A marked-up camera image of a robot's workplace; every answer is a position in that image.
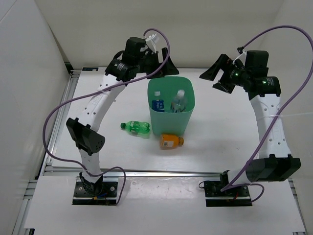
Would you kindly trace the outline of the blue label clear bottle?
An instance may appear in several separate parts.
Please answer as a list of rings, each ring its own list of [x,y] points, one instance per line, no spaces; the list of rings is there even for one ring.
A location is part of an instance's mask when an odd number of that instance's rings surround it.
[[[156,112],[165,112],[164,100],[161,98],[160,91],[154,92],[154,99],[152,100],[152,109]]]

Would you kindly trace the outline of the white orange label clear bottle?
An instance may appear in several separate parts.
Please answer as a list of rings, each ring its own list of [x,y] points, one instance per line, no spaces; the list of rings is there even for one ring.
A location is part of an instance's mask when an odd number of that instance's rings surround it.
[[[185,98],[185,91],[178,90],[177,94],[171,101],[170,110],[172,113],[182,113],[186,109],[186,98]]]

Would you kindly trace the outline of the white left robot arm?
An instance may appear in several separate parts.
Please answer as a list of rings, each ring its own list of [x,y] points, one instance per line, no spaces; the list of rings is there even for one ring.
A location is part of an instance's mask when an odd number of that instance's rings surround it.
[[[162,49],[163,63],[158,60],[156,43],[158,36],[153,34],[147,38],[130,37],[125,49],[118,52],[107,66],[103,80],[83,112],[76,118],[66,122],[68,131],[79,149],[85,169],[79,174],[83,188],[91,196],[102,192],[103,176],[100,170],[99,151],[104,146],[105,137],[98,133],[104,115],[117,96],[126,88],[127,82],[137,74],[145,73],[150,78],[177,75],[169,50]]]

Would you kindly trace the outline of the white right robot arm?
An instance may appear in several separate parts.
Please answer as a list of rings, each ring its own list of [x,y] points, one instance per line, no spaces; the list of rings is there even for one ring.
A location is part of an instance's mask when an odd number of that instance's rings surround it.
[[[227,94],[237,86],[244,89],[256,116],[259,135],[259,145],[244,167],[221,175],[221,193],[230,196],[240,184],[288,179],[301,167],[301,162],[292,156],[285,138],[279,116],[281,87],[277,77],[268,76],[268,52],[250,50],[244,63],[221,54],[200,78],[214,81],[219,71],[223,74],[213,88]]]

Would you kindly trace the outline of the green plastic bin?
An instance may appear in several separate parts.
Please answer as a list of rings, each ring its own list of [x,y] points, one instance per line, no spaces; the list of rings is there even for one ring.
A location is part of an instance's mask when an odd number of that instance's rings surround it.
[[[170,110],[171,101],[178,90],[185,91],[186,109],[182,113],[172,113]],[[165,112],[156,112],[152,109],[155,91],[161,93]],[[183,135],[195,107],[195,95],[191,81],[181,76],[151,79],[148,83],[147,97],[153,134],[156,136],[161,134]]]

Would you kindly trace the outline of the green soda bottle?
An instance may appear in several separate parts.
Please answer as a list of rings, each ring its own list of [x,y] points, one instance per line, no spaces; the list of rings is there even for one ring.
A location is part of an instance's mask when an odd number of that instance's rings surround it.
[[[120,127],[133,136],[147,138],[150,135],[150,124],[148,122],[132,120],[127,123],[120,123]]]

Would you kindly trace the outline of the orange juice bottle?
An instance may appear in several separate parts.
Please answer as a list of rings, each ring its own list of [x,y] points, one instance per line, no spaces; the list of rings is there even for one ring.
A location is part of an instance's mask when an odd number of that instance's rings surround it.
[[[172,134],[162,134],[160,136],[161,149],[175,149],[184,145],[184,138]]]

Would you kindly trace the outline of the blue white label sticker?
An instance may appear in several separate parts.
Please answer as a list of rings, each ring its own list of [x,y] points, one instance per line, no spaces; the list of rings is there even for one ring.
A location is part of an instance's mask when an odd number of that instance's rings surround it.
[[[83,67],[82,71],[98,71],[98,67]]]

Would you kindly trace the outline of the aluminium table edge rail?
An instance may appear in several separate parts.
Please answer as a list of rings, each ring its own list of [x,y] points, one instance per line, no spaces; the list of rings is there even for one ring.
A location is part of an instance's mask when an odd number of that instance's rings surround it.
[[[43,171],[43,176],[70,176],[78,175],[82,169],[78,168],[59,168],[48,166]],[[125,170],[127,177],[218,177],[220,173],[216,172],[179,172],[179,171],[143,171],[143,170]]]

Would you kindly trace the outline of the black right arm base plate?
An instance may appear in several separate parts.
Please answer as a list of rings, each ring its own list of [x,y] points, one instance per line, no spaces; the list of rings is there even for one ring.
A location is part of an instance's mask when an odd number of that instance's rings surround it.
[[[247,186],[221,191],[220,181],[202,181],[199,188],[204,190],[206,207],[249,207],[252,206]]]

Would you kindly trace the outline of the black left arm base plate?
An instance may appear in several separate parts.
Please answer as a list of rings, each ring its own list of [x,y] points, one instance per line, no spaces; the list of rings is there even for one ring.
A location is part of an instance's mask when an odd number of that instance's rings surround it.
[[[117,202],[117,178],[104,178],[101,185],[98,185],[95,191],[87,189],[87,186],[76,178],[73,192],[73,205],[88,206],[114,206]]]

